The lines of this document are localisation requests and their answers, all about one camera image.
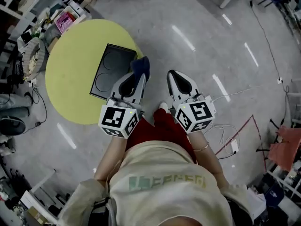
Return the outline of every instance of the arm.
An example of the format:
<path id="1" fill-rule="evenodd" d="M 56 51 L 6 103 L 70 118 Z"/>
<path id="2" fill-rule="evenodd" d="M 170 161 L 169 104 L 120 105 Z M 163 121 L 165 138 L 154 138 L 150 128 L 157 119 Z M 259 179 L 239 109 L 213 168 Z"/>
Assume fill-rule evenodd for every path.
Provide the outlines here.
<path id="1" fill-rule="evenodd" d="M 114 170 L 117 162 L 123 159 L 126 151 L 127 139 L 112 137 L 107 151 L 100 161 L 94 174 L 94 179 L 105 186 L 107 177 Z"/>
<path id="2" fill-rule="evenodd" d="M 203 149 L 208 145 L 208 142 L 201 131 L 190 133 L 188 138 L 194 150 Z M 221 164 L 210 146 L 202 151 L 195 151 L 194 153 L 198 164 L 213 174 L 219 188 L 229 185 L 222 171 Z"/>

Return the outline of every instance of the red skirt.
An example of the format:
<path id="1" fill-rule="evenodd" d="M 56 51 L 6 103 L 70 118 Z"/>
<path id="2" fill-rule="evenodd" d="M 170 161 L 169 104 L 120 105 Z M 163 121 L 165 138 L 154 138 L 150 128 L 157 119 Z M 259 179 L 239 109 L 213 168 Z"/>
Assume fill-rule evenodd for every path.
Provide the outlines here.
<path id="1" fill-rule="evenodd" d="M 175 124 L 173 116 L 166 113 L 164 109 L 158 109 L 154 113 L 154 120 L 155 126 L 149 124 L 144 118 L 138 122 L 127 140 L 126 150 L 145 141 L 169 141 L 185 149 L 196 163 L 196 156 L 186 132 L 180 124 Z"/>

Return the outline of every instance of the pink box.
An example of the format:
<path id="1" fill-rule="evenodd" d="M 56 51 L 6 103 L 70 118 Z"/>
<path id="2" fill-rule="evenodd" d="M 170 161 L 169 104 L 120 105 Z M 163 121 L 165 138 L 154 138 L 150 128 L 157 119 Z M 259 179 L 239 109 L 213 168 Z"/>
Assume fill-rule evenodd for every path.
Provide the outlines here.
<path id="1" fill-rule="evenodd" d="M 72 25 L 72 23 L 73 21 L 67 13 L 60 15 L 60 17 L 55 21 L 55 24 L 61 33 L 64 33 Z"/>

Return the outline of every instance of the bracelet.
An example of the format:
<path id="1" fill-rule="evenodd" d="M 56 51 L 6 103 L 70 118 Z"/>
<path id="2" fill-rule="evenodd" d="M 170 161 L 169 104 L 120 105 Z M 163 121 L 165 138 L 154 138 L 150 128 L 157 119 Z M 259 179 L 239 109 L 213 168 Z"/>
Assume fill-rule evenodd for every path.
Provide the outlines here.
<path id="1" fill-rule="evenodd" d="M 194 151 L 194 152 L 201 152 L 201 151 L 205 150 L 207 147 L 209 147 L 209 143 L 208 143 L 208 145 L 205 146 L 204 148 L 198 149 L 198 150 L 194 150 L 194 149 L 193 149 L 193 151 Z"/>

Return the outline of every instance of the yellow round table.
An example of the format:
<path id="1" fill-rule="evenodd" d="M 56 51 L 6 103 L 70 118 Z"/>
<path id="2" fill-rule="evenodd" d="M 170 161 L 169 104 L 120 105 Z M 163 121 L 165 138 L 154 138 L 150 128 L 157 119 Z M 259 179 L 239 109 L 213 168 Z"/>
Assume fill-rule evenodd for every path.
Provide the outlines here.
<path id="1" fill-rule="evenodd" d="M 90 95 L 107 44 L 140 49 L 115 22 L 93 19 L 73 26 L 52 49 L 46 67 L 46 89 L 53 107 L 74 123 L 97 124 L 106 100 Z"/>

